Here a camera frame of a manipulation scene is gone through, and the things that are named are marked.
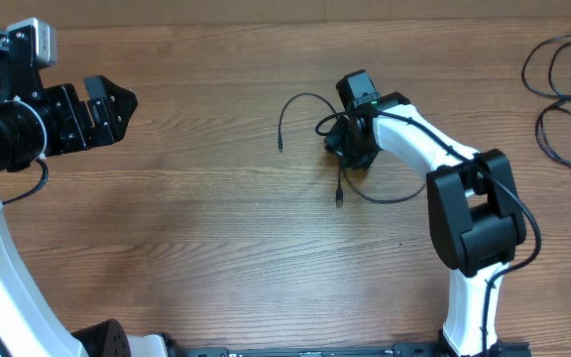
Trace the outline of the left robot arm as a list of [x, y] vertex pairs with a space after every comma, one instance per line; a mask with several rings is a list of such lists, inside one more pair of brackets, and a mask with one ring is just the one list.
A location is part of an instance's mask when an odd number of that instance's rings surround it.
[[[37, 93], [32, 83], [0, 94], [0, 172], [15, 173], [46, 157], [115, 144], [138, 105], [134, 92], [104, 76]], [[115, 319], [69, 332], [25, 266], [0, 199], [0, 356], [181, 356], [167, 333], [129, 335]]]

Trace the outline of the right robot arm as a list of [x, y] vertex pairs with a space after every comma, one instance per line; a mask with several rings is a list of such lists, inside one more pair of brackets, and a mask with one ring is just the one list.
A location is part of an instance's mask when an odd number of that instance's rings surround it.
[[325, 135], [339, 169], [367, 170], [380, 152], [401, 159], [424, 183], [430, 239], [449, 269], [448, 312], [432, 342], [398, 342], [395, 356], [528, 356], [525, 342], [496, 331], [502, 279], [526, 237], [513, 172], [499, 150], [462, 145], [423, 119], [398, 92], [381, 94], [358, 70], [336, 84], [343, 111]]

